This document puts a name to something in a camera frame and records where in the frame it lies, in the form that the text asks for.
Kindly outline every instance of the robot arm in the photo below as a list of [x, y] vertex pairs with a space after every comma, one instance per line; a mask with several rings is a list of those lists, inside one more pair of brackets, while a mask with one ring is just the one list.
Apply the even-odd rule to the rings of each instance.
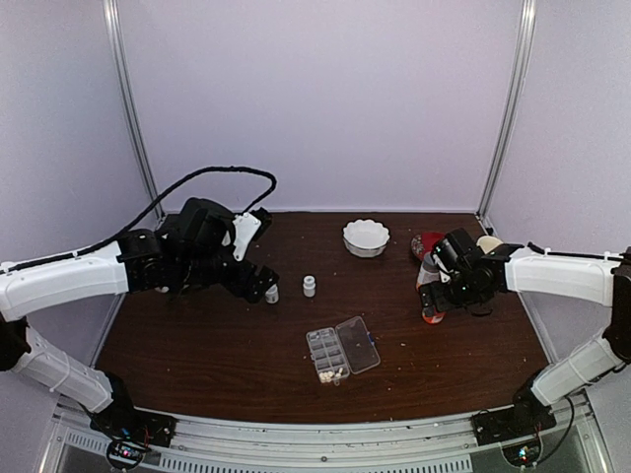
[[[124, 439], [140, 432], [143, 439], [148, 425], [160, 416], [143, 417], [120, 378], [93, 370], [52, 346], [25, 316], [91, 296], [150, 289], [177, 295], [188, 287], [212, 284], [256, 303], [279, 277], [267, 267], [257, 271], [245, 252], [270, 224], [264, 209], [235, 215], [215, 202], [193, 198], [155, 232], [130, 231], [97, 251], [74, 252], [73, 258], [51, 256], [37, 265], [3, 263], [0, 371], [27, 375], [76, 400], [91, 414], [95, 427], [111, 437]], [[172, 421], [160, 422], [173, 431]]]
[[540, 292], [592, 301], [612, 309], [611, 324], [566, 359], [536, 373], [514, 396], [505, 416], [475, 416], [478, 441], [553, 427], [549, 406], [604, 374], [631, 364], [631, 261], [629, 254], [573, 255], [534, 245], [504, 244], [484, 236], [475, 243], [459, 229], [432, 250], [442, 282], [421, 287], [424, 307], [446, 311], [489, 302], [498, 292]]

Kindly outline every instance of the black cable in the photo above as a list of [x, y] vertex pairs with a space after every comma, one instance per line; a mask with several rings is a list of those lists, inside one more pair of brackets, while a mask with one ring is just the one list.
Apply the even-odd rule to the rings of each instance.
[[568, 424], [568, 428], [565, 430], [565, 432], [563, 433], [563, 437], [561, 437], [561, 440], [559, 440], [559, 442], [554, 445], [554, 448], [552, 448], [552, 450], [550, 450], [550, 452], [545, 455], [543, 458], [541, 458], [540, 460], [538, 460], [536, 462], [536, 466], [539, 466], [541, 463], [543, 463], [544, 461], [547, 461], [548, 459], [550, 459], [550, 457], [557, 452], [557, 450], [561, 447], [561, 445], [563, 444], [563, 441], [565, 441], [565, 439], [567, 438], [567, 436], [570, 434], [570, 431], [572, 430], [572, 426], [574, 426], [574, 415], [575, 415], [575, 409], [574, 409], [574, 403], [572, 402], [572, 399], [570, 399], [570, 397], [566, 397], [566, 399], [568, 400], [568, 402], [570, 403], [570, 409], [572, 410], [572, 415], [570, 416], [570, 422]]
[[[545, 254], [545, 250], [542, 247], [537, 246], [536, 244], [534, 244], [532, 241], [528, 242], [527, 247], [530, 248], [535, 253]], [[587, 259], [604, 260], [604, 255], [603, 254], [565, 253], [565, 252], [562, 252], [562, 251], [549, 251], [547, 254], [549, 256], [567, 256], [567, 257], [570, 257], [570, 258], [587, 258]], [[626, 259], [626, 258], [620, 258], [618, 256], [609, 256], [607, 259], [609, 261], [616, 261], [616, 262], [621, 262], [621, 263], [625, 263], [625, 264], [631, 264], [631, 260]]]
[[140, 223], [140, 221], [142, 219], [144, 219], [154, 209], [154, 207], [156, 207], [156, 205], [158, 205], [161, 201], [163, 201], [174, 190], [176, 190], [177, 188], [179, 188], [182, 185], [186, 184], [190, 180], [198, 177], [199, 175], [205, 174], [207, 172], [244, 172], [244, 173], [247, 173], [247, 174], [253, 174], [253, 175], [259, 175], [261, 177], [266, 177], [266, 178], [268, 178], [270, 180], [271, 183], [270, 183], [269, 187], [267, 188], [267, 190], [265, 190], [265, 192], [260, 194], [247, 207], [245, 207], [244, 212], [247, 212], [254, 205], [256, 205], [258, 202], [260, 202], [265, 197], [267, 197], [269, 194], [271, 194], [274, 191], [274, 189], [276, 189], [276, 184], [278, 182], [276, 180], [276, 176], [274, 174], [272, 174], [271, 172], [267, 172], [266, 170], [248, 168], [246, 166], [209, 166], [207, 168], [201, 168], [201, 169], [195, 170], [195, 171], [185, 175], [182, 179], [180, 179], [177, 182], [173, 183], [169, 187], [167, 187], [167, 189], [165, 191], [163, 191], [160, 195], [158, 195], [158, 197], [156, 197], [147, 206], [147, 208], [145, 210], [143, 210], [140, 214], [138, 214], [138, 216], [134, 220], [129, 222], [129, 224], [124, 226], [122, 229], [120, 229], [118, 232], [116, 232], [114, 235], [110, 236], [109, 238], [106, 238], [106, 239], [104, 239], [104, 240], [102, 240], [102, 241], [100, 241], [98, 243], [95, 243], [95, 244], [93, 244], [91, 246], [88, 246], [87, 248], [81, 249], [81, 250], [76, 251], [76, 252], [63, 253], [63, 254], [58, 254], [58, 255], [55, 255], [55, 256], [48, 256], [48, 257], [45, 257], [45, 258], [34, 259], [34, 260], [31, 260], [31, 261], [25, 261], [24, 263], [17, 264], [17, 265], [15, 265], [12, 268], [9, 268], [7, 270], [0, 271], [0, 275], [9, 273], [11, 271], [20, 271], [22, 269], [33, 268], [33, 267], [36, 267], [36, 266], [40, 266], [42, 264], [48, 264], [48, 263], [54, 263], [54, 262], [57, 262], [57, 261], [63, 261], [63, 260], [66, 260], [66, 259], [72, 259], [72, 258], [75, 258], [77, 256], [84, 256], [86, 254], [90, 254], [90, 253], [98, 251], [98, 250], [100, 250], [102, 248], [105, 248], [109, 244], [111, 244], [111, 243], [115, 242], [117, 239], [119, 239], [123, 234], [129, 232], [136, 225], [138, 225], [138, 223]]
[[86, 408], [86, 406], [84, 406], [83, 404], [79, 404], [81, 406], [81, 408], [83, 409], [83, 411], [86, 413], [86, 415], [90, 418], [90, 420], [92, 422], [95, 423], [95, 425], [99, 428], [99, 430], [110, 440], [115, 440], [115, 438], [109, 434], [106, 429], [103, 428], [103, 426], [99, 423], [99, 421], [97, 420], [97, 418], [94, 416], [94, 414], [92, 412], [90, 412], [88, 410], [88, 408]]

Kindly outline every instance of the white ceramic bowl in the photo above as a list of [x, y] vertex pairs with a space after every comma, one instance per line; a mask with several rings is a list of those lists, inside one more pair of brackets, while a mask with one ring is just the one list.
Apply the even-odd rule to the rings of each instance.
[[344, 244], [355, 256], [374, 258], [386, 249], [390, 232], [374, 220], [356, 220], [344, 227]]

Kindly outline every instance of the wooden table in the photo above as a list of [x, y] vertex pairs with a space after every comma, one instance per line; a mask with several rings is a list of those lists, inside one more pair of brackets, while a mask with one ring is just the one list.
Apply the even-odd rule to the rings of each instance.
[[[360, 217], [389, 227], [382, 256], [344, 248], [342, 228]], [[281, 275], [279, 304], [248, 304], [222, 287], [174, 302], [153, 291], [129, 296], [98, 366], [122, 376], [140, 407], [240, 421], [404, 420], [508, 404], [546, 365], [517, 296], [498, 296], [483, 318], [459, 310], [428, 325], [420, 316], [410, 240], [458, 227], [481, 235], [471, 215], [276, 214], [247, 257]], [[302, 293], [307, 274], [317, 280], [313, 299]], [[322, 385], [305, 335], [355, 315], [382, 363]]]

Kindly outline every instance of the white wall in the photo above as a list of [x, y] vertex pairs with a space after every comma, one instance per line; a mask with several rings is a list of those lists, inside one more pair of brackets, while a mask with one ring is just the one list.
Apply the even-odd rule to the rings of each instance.
[[[164, 189], [209, 165], [275, 172], [271, 209], [473, 210], [508, 90], [521, 0], [120, 2]], [[242, 208], [266, 183], [201, 177]]]
[[[147, 198], [134, 162], [100, 1], [0, 3], [0, 260], [87, 245]], [[88, 362], [111, 297], [30, 316]], [[28, 472], [55, 396], [0, 373], [0, 470]]]
[[[508, 158], [490, 209], [505, 240], [569, 251], [631, 244], [631, 3], [538, 2]], [[560, 357], [608, 324], [587, 303], [531, 298]], [[590, 389], [616, 471], [631, 464], [631, 371]]]

